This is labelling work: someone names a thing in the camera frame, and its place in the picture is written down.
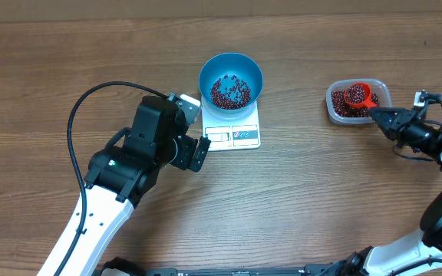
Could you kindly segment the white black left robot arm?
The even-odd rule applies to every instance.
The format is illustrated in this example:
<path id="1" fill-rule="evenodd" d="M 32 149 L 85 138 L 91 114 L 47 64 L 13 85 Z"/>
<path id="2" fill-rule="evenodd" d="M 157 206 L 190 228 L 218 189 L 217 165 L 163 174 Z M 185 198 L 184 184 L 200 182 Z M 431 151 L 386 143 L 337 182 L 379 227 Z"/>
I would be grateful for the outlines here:
<path id="1" fill-rule="evenodd" d="M 91 275 L 112 238 L 144 194 L 170 164 L 200 171 L 210 141 L 186 135 L 201 103 L 185 94 L 145 96 L 131 128 L 124 128 L 95 153 L 84 177 L 85 194 L 40 275 Z"/>

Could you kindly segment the orange measuring scoop blue handle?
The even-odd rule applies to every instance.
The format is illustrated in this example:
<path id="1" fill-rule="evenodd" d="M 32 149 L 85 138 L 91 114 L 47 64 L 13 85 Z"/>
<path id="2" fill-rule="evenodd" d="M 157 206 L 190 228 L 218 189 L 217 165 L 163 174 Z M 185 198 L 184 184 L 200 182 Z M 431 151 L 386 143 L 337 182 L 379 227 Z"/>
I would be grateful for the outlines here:
<path id="1" fill-rule="evenodd" d="M 356 109 L 360 108 L 372 108 L 378 105 L 372 100 L 373 93 L 371 88 L 366 83 L 356 83 L 352 84 L 349 88 L 345 90 L 344 99 L 345 103 Z"/>

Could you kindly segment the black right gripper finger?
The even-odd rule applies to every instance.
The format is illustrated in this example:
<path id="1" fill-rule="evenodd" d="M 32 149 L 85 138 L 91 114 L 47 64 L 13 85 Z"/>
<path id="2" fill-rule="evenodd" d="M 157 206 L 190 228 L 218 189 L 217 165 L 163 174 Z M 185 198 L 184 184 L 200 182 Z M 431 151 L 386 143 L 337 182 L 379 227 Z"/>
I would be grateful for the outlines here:
<path id="1" fill-rule="evenodd" d="M 372 119 L 392 119 L 402 113 L 407 113 L 407 109 L 396 107 L 371 107 L 368 110 Z"/>
<path id="2" fill-rule="evenodd" d="M 388 139 L 396 138 L 396 129 L 394 128 L 396 116 L 396 114 L 375 114 L 372 117 L 378 128 Z"/>

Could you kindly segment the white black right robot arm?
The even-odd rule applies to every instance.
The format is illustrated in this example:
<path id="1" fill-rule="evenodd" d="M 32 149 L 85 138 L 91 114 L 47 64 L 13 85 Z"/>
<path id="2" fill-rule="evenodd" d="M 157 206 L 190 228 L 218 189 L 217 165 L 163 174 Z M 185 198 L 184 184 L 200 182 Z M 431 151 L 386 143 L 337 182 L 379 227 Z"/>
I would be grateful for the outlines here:
<path id="1" fill-rule="evenodd" d="M 424 120 L 415 110 L 373 107 L 369 114 L 398 146 L 409 146 L 442 169 L 442 123 Z M 366 275 L 417 275 L 442 268 L 442 192 L 422 215 L 418 230 L 388 245 L 372 248 L 361 272 Z"/>

